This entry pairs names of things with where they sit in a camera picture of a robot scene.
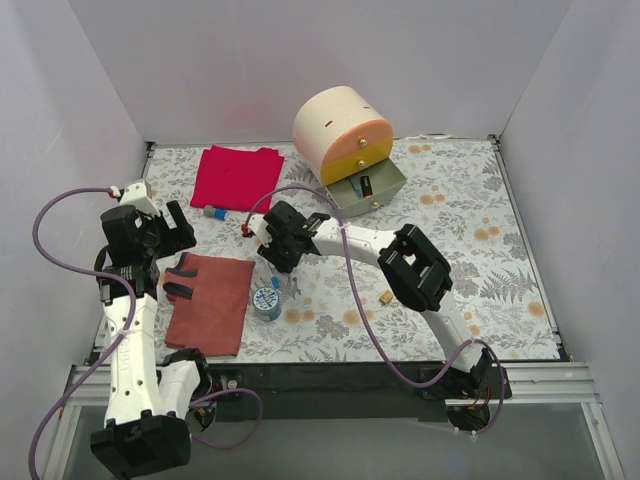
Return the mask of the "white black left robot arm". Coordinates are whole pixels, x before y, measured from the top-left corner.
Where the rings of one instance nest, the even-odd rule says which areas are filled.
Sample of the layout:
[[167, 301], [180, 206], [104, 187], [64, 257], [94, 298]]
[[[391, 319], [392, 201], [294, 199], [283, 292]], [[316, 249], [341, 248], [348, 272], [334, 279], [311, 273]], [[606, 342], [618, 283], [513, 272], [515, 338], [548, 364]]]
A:
[[93, 455], [117, 479], [134, 479], [186, 465], [192, 400], [213, 386], [204, 355], [186, 348], [156, 361], [154, 328], [160, 259], [195, 246], [193, 227], [178, 202], [149, 214], [120, 203], [101, 217], [107, 244], [94, 269], [109, 341], [110, 393]]

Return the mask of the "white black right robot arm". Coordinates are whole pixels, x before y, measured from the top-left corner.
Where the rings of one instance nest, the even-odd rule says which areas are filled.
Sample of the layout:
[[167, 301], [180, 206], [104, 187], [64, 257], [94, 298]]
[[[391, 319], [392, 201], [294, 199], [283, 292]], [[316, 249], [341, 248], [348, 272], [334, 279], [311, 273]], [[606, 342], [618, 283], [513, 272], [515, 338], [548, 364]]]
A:
[[394, 297], [426, 321], [446, 356], [430, 379], [412, 380], [376, 343], [391, 372], [419, 390], [439, 386], [449, 395], [469, 398], [489, 391], [490, 373], [499, 368], [497, 356], [486, 342], [473, 337], [456, 304], [449, 262], [417, 226], [373, 230], [324, 213], [304, 216], [280, 201], [264, 215], [249, 215], [242, 233], [259, 239], [259, 255], [280, 273], [291, 273], [308, 254], [343, 258], [350, 279], [356, 262], [378, 268]]

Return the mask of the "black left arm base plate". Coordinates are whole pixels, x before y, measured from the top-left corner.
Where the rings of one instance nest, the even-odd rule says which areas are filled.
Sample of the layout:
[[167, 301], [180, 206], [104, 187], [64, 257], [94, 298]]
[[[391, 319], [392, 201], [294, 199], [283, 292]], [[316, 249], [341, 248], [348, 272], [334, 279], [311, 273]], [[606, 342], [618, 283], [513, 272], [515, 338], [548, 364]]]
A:
[[244, 386], [245, 375], [242, 370], [232, 369], [208, 369], [204, 386], [198, 390], [195, 397], [203, 401], [214, 393], [231, 391], [232, 397], [237, 397], [235, 391]]

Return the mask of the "black orange highlighter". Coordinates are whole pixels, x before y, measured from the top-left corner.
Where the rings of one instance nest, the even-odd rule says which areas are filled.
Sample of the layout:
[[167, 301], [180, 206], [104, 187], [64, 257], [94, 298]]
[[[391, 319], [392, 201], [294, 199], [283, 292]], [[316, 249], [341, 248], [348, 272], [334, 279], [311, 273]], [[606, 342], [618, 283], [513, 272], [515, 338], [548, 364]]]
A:
[[369, 176], [360, 176], [359, 185], [362, 198], [369, 198], [373, 195], [373, 188]]

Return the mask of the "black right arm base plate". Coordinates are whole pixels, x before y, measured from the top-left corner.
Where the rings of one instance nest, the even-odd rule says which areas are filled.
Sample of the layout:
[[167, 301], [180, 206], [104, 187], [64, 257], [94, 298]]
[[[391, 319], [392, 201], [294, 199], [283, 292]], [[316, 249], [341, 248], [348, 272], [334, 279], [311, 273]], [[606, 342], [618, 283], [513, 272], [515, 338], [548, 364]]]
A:
[[491, 366], [479, 377], [449, 369], [444, 377], [428, 387], [426, 392], [428, 397], [433, 399], [476, 400], [484, 399], [486, 394], [492, 399], [498, 399], [501, 392], [504, 392], [506, 399], [512, 397], [506, 370], [498, 371], [496, 366]]

